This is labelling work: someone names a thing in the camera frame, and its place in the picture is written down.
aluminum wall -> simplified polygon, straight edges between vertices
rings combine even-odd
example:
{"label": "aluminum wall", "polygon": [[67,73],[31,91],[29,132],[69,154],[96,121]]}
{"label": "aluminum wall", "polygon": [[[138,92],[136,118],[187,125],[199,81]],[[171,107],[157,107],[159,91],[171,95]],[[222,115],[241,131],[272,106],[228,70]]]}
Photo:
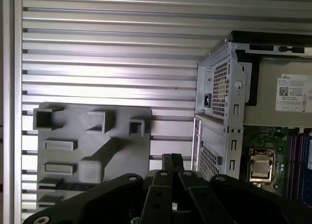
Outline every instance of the aluminum wall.
{"label": "aluminum wall", "polygon": [[22,220],[36,207],[40,102],[151,107],[150,168],[171,152],[189,168],[197,62],[234,29],[312,34],[312,0],[22,0],[22,10]]}

rectangular slot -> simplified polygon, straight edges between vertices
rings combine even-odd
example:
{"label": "rectangular slot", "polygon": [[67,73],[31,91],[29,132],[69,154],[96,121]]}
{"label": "rectangular slot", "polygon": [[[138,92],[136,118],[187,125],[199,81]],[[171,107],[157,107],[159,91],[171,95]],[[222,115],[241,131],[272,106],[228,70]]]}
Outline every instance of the rectangular slot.
{"label": "rectangular slot", "polygon": [[130,134],[141,134],[142,124],[139,122],[130,123]]}
{"label": "rectangular slot", "polygon": [[58,202],[60,202],[62,197],[60,196],[43,196],[37,202],[38,207],[40,208],[50,208],[55,206]]}
{"label": "rectangular slot", "polygon": [[52,178],[43,178],[38,182],[38,187],[45,186],[45,187],[57,187],[62,180],[60,179],[52,179]]}
{"label": "rectangular slot", "polygon": [[235,160],[230,160],[230,170],[235,170]]}
{"label": "rectangular slot", "polygon": [[259,44],[250,44],[250,50],[257,50],[257,51],[274,51],[273,45],[259,45]]}
{"label": "rectangular slot", "polygon": [[231,150],[236,151],[236,147],[237,147],[237,140],[232,140]]}
{"label": "rectangular slot", "polygon": [[211,108],[211,105],[212,105],[212,94],[209,93],[205,95],[204,106]]}
{"label": "rectangular slot", "polygon": [[234,115],[239,114],[239,104],[234,104]]}
{"label": "rectangular slot", "polygon": [[77,142],[48,139],[44,141],[44,148],[52,150],[74,151],[77,148]]}
{"label": "rectangular slot", "polygon": [[75,173],[76,167],[72,164],[52,164],[44,165],[44,172],[57,175],[72,175]]}

power supply fan grille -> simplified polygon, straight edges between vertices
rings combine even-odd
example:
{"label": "power supply fan grille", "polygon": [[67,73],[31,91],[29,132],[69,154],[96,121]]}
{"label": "power supply fan grille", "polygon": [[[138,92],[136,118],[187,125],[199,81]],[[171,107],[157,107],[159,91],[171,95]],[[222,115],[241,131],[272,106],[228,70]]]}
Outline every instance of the power supply fan grille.
{"label": "power supply fan grille", "polygon": [[218,64],[214,70],[213,114],[224,117],[225,98],[229,95],[229,80],[227,79],[228,63]]}
{"label": "power supply fan grille", "polygon": [[199,172],[205,180],[219,174],[216,158],[217,156],[207,146],[203,145],[199,157]]}

gray plastic bracket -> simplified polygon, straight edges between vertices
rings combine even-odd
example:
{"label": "gray plastic bracket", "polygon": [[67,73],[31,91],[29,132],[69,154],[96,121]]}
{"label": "gray plastic bracket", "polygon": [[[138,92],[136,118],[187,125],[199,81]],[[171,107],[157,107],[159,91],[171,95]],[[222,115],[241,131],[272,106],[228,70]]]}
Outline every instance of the gray plastic bracket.
{"label": "gray plastic bracket", "polygon": [[56,125],[53,123],[52,115],[54,112],[62,111],[61,107],[47,107],[34,109],[34,130],[51,131],[63,128],[63,125]]}
{"label": "gray plastic bracket", "polygon": [[55,206],[57,203],[62,201],[61,196],[49,196],[44,195],[41,199],[37,201],[38,208],[50,208]]}
{"label": "gray plastic bracket", "polygon": [[111,111],[101,111],[101,110],[93,110],[88,111],[89,115],[98,115],[98,117],[102,117],[103,121],[101,125],[94,126],[86,131],[86,133],[100,133],[105,134],[107,131],[111,130],[115,121],[114,115]]}
{"label": "gray plastic bracket", "polygon": [[76,169],[76,164],[46,163],[44,165],[44,172],[47,174],[73,175]]}
{"label": "gray plastic bracket", "polygon": [[145,135],[145,121],[140,118],[131,118],[129,121],[129,136],[139,134],[141,137]]}
{"label": "gray plastic bracket", "polygon": [[43,141],[44,149],[74,151],[77,148],[77,141],[74,140],[54,140]]}
{"label": "gray plastic bracket", "polygon": [[38,188],[40,186],[56,187],[61,182],[62,182],[62,179],[43,178],[37,183],[37,185],[38,185]]}

barcode sticker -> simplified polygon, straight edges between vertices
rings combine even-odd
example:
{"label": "barcode sticker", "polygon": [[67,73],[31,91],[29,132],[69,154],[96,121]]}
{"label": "barcode sticker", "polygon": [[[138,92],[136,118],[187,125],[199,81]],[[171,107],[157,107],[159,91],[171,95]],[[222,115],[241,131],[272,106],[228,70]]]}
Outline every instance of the barcode sticker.
{"label": "barcode sticker", "polygon": [[277,79],[276,111],[312,112],[312,76],[283,74]]}

